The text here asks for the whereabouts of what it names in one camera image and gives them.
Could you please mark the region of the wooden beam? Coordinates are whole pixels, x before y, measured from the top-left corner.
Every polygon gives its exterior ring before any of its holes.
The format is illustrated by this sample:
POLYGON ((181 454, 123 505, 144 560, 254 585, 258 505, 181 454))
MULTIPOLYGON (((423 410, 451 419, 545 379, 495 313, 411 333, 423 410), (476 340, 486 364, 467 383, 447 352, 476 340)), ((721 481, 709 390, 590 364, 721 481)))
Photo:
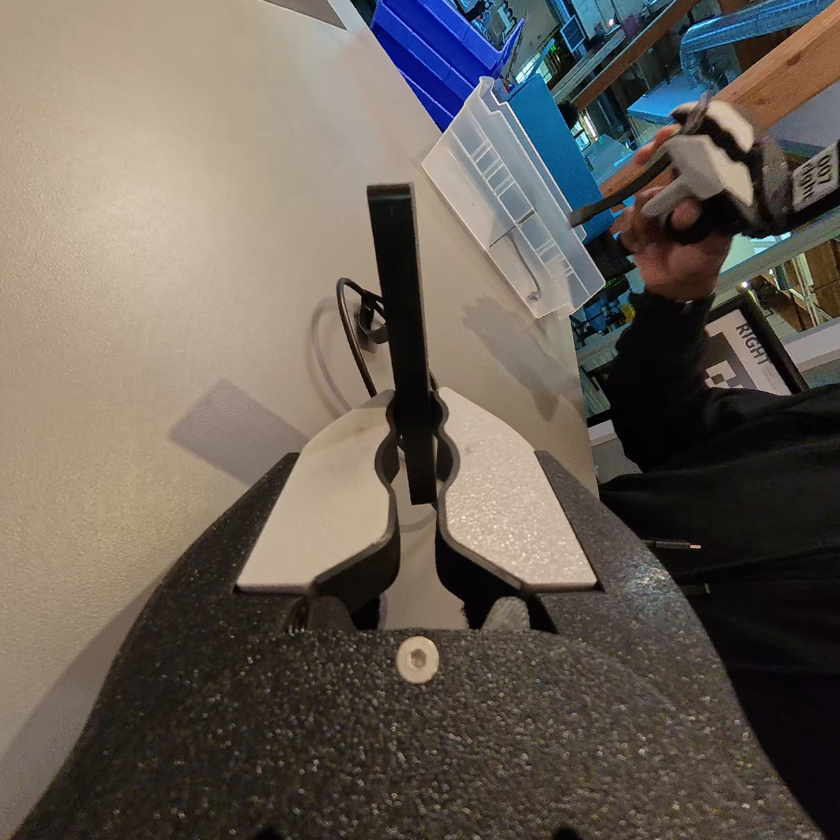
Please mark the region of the wooden beam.
MULTIPOLYGON (((756 3, 720 1, 718 16, 756 3)), ((710 49, 702 59, 698 83, 684 75, 678 54, 678 73, 626 108, 641 144, 653 126, 671 122, 678 105, 706 91, 743 110, 793 154, 813 154, 838 137, 839 2, 801 27, 710 49)))

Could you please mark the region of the slim grey USB hub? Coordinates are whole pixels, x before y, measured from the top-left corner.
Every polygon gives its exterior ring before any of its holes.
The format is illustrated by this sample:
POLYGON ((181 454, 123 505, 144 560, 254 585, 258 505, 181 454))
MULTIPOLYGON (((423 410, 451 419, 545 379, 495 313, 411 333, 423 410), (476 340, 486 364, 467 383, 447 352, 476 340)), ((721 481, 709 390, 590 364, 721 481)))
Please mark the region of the slim grey USB hub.
POLYGON ((381 292, 340 278, 336 285, 339 316, 353 360, 372 397, 377 391, 359 336, 387 344, 394 382, 389 407, 397 443, 402 447, 409 496, 414 505, 435 505, 436 384, 428 364, 413 185, 368 185, 366 201, 381 292))

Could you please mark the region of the nested blue bin stack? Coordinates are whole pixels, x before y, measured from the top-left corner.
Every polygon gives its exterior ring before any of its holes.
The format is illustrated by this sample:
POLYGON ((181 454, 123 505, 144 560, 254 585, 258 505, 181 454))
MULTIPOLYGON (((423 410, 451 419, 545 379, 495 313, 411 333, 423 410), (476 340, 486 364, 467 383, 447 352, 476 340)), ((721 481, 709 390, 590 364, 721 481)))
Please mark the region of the nested blue bin stack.
POLYGON ((437 127, 445 131, 479 85, 499 78, 524 27, 497 49, 445 1, 382 1, 371 31, 437 127))

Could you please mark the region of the person's black torso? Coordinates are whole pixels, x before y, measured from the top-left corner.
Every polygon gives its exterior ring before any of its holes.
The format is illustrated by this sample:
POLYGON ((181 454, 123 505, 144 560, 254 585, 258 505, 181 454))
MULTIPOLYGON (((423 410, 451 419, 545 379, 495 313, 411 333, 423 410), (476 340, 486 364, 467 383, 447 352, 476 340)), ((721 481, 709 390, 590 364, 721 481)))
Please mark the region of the person's black torso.
POLYGON ((839 814, 838 385, 748 391, 706 465, 615 478, 604 503, 657 549, 763 750, 828 838, 839 814))

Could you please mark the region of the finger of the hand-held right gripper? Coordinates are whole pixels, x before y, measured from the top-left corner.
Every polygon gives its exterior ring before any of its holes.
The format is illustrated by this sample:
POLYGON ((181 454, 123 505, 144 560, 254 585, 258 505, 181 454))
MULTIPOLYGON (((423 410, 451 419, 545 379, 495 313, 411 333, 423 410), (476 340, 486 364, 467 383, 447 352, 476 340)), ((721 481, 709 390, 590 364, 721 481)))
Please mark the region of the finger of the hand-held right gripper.
POLYGON ((755 144, 753 123, 732 105, 714 98, 679 105, 676 122, 685 135, 708 137, 728 153, 748 153, 755 144))
POLYGON ((667 156, 678 172, 666 188, 666 211, 693 199, 704 202, 718 195, 753 204, 755 189, 748 166, 734 161, 706 135, 678 134, 667 142, 667 156))

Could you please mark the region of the silver air duct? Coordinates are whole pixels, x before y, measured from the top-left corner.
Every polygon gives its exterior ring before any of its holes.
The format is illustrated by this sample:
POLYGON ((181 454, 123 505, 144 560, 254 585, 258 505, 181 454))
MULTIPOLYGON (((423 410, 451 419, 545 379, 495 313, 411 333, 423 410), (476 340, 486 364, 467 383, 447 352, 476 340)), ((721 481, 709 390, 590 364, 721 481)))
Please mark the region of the silver air duct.
POLYGON ((679 45, 681 69, 699 82, 703 55, 710 49, 801 27, 833 4, 832 1, 764 1, 691 26, 679 45))

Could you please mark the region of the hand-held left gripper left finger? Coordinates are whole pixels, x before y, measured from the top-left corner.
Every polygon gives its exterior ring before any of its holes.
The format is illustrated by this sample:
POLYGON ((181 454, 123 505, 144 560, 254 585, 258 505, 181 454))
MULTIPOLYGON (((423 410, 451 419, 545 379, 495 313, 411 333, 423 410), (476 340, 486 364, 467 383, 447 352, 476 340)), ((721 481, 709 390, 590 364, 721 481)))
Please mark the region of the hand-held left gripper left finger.
POLYGON ((394 536, 385 466, 394 396, 383 391, 308 441, 239 573, 240 591, 315 595, 394 536))

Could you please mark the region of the grey desk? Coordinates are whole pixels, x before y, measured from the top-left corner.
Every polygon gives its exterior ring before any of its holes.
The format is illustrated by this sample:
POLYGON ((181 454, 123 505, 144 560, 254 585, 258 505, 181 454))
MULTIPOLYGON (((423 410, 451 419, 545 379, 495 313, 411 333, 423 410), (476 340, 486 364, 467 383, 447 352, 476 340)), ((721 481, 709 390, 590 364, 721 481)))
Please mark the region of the grey desk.
POLYGON ((439 384, 589 490, 570 324, 427 179, 439 131, 350 2, 2 2, 2 838, 155 587, 367 399, 335 283, 415 185, 439 384))

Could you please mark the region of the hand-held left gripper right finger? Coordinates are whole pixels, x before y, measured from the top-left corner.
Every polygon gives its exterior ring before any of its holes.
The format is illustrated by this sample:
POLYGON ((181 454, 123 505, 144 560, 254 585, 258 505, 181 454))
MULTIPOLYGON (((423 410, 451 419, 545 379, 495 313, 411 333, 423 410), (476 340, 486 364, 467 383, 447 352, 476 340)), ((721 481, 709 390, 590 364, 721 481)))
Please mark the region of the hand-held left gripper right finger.
POLYGON ((448 387, 436 397, 451 461, 437 502, 447 544, 522 594, 593 590, 595 572, 530 443, 448 387))

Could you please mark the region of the person's right hand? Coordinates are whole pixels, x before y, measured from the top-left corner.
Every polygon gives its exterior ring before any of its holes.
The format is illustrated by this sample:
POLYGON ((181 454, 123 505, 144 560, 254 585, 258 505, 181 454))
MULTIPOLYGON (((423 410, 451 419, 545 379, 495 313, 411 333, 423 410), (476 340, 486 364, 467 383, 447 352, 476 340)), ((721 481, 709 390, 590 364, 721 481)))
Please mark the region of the person's right hand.
POLYGON ((631 252, 647 293, 672 301, 701 300, 715 292, 732 236, 713 233, 695 244, 681 245, 666 236, 656 218, 645 215, 646 205, 675 178, 676 172, 668 170, 637 193, 612 232, 631 252))

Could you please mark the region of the clear plastic storage box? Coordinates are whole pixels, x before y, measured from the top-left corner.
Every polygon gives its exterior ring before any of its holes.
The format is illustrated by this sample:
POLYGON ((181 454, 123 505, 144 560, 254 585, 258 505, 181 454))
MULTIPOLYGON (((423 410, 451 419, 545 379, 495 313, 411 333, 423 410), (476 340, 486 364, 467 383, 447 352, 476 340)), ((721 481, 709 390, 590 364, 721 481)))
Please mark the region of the clear plastic storage box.
POLYGON ((481 78, 423 161, 459 221, 536 319, 568 318, 604 286, 572 206, 522 122, 481 78))

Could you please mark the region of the framed black sign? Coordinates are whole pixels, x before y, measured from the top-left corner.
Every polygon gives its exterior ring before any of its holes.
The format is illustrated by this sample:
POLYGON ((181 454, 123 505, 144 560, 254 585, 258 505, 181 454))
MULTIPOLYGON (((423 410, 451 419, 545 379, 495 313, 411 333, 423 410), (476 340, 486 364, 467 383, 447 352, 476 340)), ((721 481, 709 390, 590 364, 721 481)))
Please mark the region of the framed black sign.
POLYGON ((782 342, 749 294, 740 292, 709 312, 699 362, 706 388, 777 396, 809 389, 782 342))

